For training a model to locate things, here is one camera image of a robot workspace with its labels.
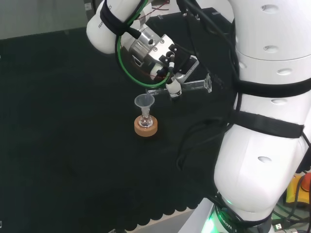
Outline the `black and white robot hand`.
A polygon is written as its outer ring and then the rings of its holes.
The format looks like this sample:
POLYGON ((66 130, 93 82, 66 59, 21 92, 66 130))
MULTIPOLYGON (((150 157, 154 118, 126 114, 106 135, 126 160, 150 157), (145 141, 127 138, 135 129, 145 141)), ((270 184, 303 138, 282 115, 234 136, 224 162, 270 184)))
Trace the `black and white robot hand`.
POLYGON ((159 57, 150 72, 151 79, 160 82, 167 74, 170 78, 163 85, 170 97, 175 99, 182 94, 183 84, 199 65, 198 59, 180 46, 170 45, 169 50, 159 57))

